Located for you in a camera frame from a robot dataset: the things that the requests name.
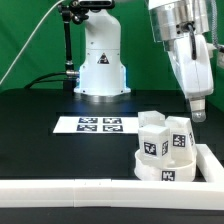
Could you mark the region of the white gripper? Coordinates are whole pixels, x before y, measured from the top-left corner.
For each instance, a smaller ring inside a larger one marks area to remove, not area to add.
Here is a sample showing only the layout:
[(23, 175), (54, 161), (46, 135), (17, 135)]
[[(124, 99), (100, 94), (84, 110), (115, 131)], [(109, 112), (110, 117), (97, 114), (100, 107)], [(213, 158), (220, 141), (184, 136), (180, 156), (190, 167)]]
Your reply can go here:
[(213, 93), (214, 84), (206, 40), (203, 35), (196, 35), (195, 41), (195, 60), (189, 36), (176, 39), (168, 55), (185, 98), (190, 99), (192, 120), (199, 123), (206, 120), (204, 97)]

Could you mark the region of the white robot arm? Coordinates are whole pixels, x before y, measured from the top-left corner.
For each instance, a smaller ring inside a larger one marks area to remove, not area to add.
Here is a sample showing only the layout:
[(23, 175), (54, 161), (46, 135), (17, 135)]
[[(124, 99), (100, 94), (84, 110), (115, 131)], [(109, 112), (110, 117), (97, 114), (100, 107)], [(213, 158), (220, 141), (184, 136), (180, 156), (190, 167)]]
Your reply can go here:
[[(126, 92), (120, 62), (119, 22), (106, 8), (116, 0), (78, 0), (86, 11), (86, 58), (76, 91), (95, 99)], [(206, 119), (205, 97), (213, 93), (210, 58), (218, 43), (216, 0), (148, 0), (153, 37), (168, 53), (174, 75), (189, 101), (192, 119)]]

